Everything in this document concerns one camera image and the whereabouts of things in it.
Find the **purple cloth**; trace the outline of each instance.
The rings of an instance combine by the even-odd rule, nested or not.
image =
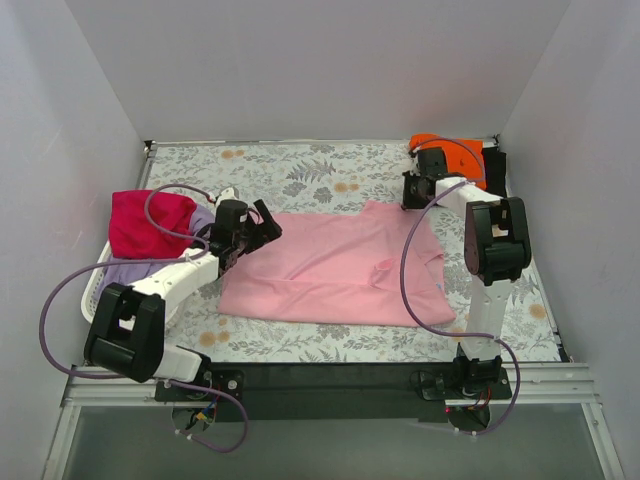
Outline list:
[[[191,215],[191,219],[189,220],[189,232],[193,235],[198,233],[198,231],[208,225],[213,223],[215,220],[215,216],[211,211],[209,211],[206,207],[202,205],[196,206],[196,210]],[[107,261],[113,259],[112,255],[109,256]],[[147,278],[150,275],[153,275],[158,270],[161,270],[163,267],[166,267],[166,263],[148,263],[148,264],[135,264],[135,265],[114,265],[111,267],[106,267],[104,269],[104,276],[102,277],[102,281],[98,288],[93,293],[93,300],[98,301],[100,299],[100,295],[102,295],[102,291],[105,289],[107,285],[110,283],[120,283],[122,285],[129,285],[130,283],[137,282],[138,280],[142,280],[143,278]]]

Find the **red cloth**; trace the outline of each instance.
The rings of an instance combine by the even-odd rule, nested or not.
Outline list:
[[[111,197],[109,243],[117,258],[178,258],[192,242],[162,233],[144,214],[151,190],[115,192]],[[151,218],[172,232],[189,235],[196,203],[184,195],[160,192],[149,206]]]

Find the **orange object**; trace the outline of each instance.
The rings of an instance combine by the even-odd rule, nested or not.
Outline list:
[[[409,141],[409,150],[413,151],[418,145],[420,145],[420,143],[439,136],[440,135],[435,135],[433,133],[418,133],[411,137],[411,140]],[[484,161],[482,157],[482,140],[469,140],[465,138],[456,138],[456,140],[464,143],[471,150],[477,153],[478,157],[480,157],[482,161]],[[419,150],[433,147],[440,147],[444,150],[444,155],[447,158],[448,172],[461,173],[467,178],[482,178],[482,168],[478,165],[478,161],[460,145],[447,142],[446,140],[436,140],[421,146]],[[486,190],[487,182],[477,182],[477,186]]]

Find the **glass panel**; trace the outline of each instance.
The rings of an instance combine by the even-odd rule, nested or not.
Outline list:
[[[503,411],[491,408],[494,418]],[[173,429],[170,409],[85,407],[65,478],[604,478],[580,405],[520,405],[481,438],[417,428],[412,419],[254,421],[229,455]],[[240,431],[220,423],[203,436],[229,445]]]

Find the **floral mat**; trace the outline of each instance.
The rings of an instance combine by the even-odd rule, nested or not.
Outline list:
[[[356,214],[368,199],[400,202],[402,172],[412,161],[404,144],[248,144],[158,148],[147,187],[181,182],[212,193],[235,186],[247,202],[272,212]],[[182,192],[203,203],[191,192]],[[463,332],[471,297],[463,258],[464,223],[452,212],[429,212],[445,251],[445,290],[457,313],[449,332]],[[454,339],[420,328],[321,325],[247,319],[216,313],[221,282],[187,299],[167,341],[217,362],[450,361]],[[558,349],[531,268],[508,301],[502,338],[522,361],[559,361]]]

